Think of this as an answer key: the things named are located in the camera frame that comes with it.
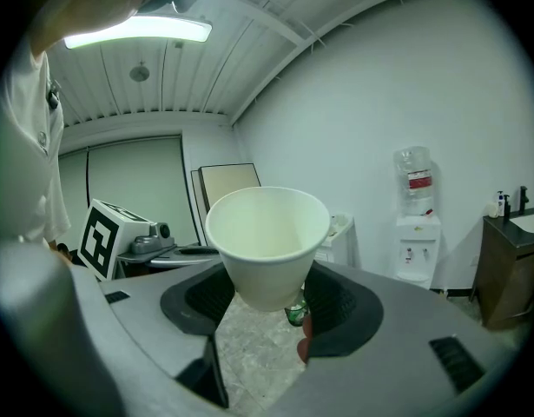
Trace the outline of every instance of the red label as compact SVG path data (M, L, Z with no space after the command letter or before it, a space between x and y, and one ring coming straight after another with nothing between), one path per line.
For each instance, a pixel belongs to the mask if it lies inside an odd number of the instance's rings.
M407 174L410 189L424 189L432 186L432 176L430 170L413 171Z
M411 179L409 181L410 189L424 189L432 186L432 177L422 177L421 179Z

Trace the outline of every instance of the soap dispenser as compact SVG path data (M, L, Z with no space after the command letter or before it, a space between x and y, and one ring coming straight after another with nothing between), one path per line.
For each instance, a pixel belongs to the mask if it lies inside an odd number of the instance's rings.
M497 204L498 204L498 216L504 216L504 192L499 190L497 193Z
M508 198L510 195L504 195L504 222L507 222L510 220L510 211L511 211L511 205L508 203Z

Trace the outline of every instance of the red object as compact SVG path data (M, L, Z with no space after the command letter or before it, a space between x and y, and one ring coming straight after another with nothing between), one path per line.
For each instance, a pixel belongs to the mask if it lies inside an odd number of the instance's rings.
M309 352L309 345L311 344L311 339L304 338L298 343L298 355L301 358L301 361L307 363L307 355Z
M424 189L432 186L432 176L421 177L419 179L410 179L410 189Z

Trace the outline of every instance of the marble surface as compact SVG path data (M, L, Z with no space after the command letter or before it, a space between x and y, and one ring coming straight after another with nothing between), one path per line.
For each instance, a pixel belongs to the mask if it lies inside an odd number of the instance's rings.
M296 350L302 338L283 310L260 312L234 296L216 330L231 414L260 415L286 392L305 370Z

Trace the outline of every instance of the white wall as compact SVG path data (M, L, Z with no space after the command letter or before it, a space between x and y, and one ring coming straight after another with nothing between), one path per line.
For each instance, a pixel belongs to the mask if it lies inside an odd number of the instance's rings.
M181 134L189 201L197 234L205 242L195 205L191 170L204 165L243 163L241 152L227 118L202 113L150 112L115 116L81 123L64 130L60 153L91 145L151 136Z
M263 185L354 215L359 264L391 261L392 153L431 149L443 240L434 288L470 288L485 204L527 185L534 206L534 76L483 0L384 3L300 57L237 124Z

